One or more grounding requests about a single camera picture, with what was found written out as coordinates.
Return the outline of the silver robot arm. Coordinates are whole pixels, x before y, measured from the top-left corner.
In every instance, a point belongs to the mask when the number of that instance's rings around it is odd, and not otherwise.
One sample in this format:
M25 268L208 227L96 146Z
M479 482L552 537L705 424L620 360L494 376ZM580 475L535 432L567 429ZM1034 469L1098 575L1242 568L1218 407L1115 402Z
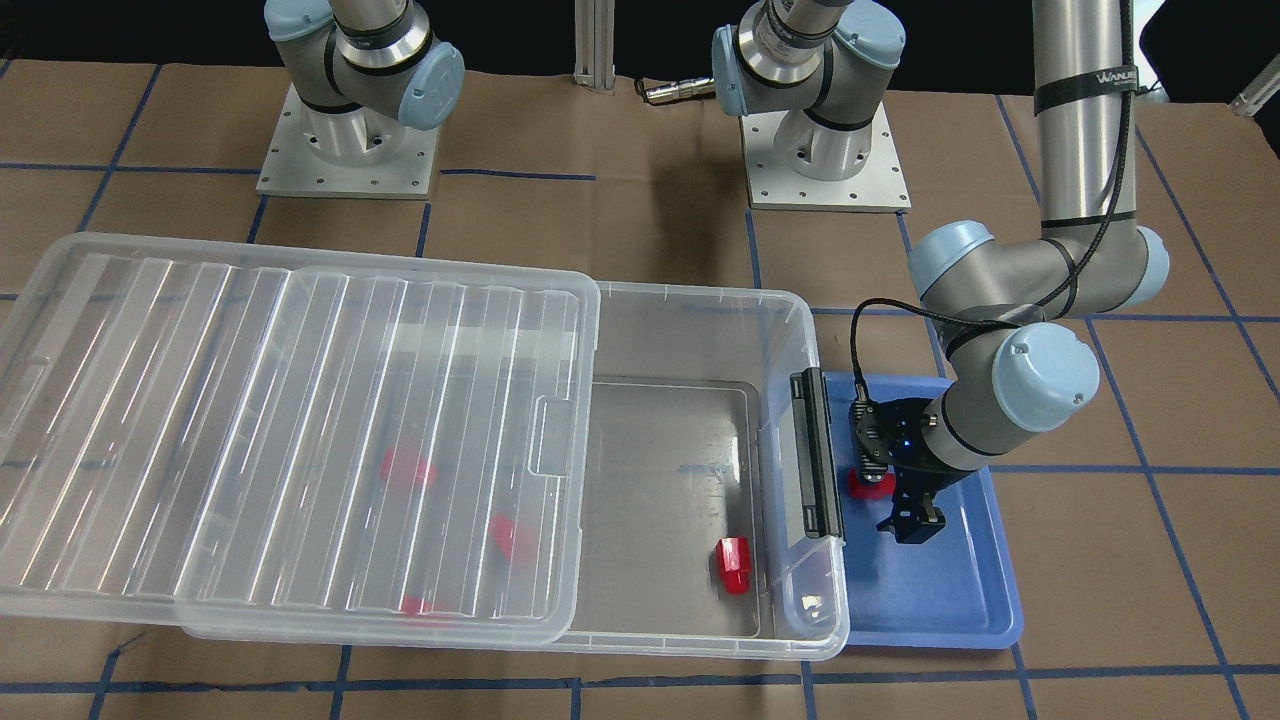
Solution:
M913 314L934 324L954 382L933 398L874 401L851 351L854 489L893 482L877 530L920 544L946 527L942 491L1060 428L1094 397L1093 348L1062 319L1156 296L1164 241L1137 222L1135 64L1129 1L1033 5L1039 236L1001 242L979 222L919 240Z
M906 44L877 1L756 1L710 42L716 96L730 117L780 111L774 150L814 181L859 174L872 124Z

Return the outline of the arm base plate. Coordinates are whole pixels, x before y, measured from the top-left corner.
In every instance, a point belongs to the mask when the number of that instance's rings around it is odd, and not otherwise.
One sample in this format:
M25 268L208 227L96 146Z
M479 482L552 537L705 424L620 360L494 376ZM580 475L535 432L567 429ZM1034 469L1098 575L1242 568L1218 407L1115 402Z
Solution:
M320 113L289 87L256 190L282 199L426 200L440 136L367 108Z
M897 213L913 206L884 105L869 126L844 132L804 111L740 119L751 208Z

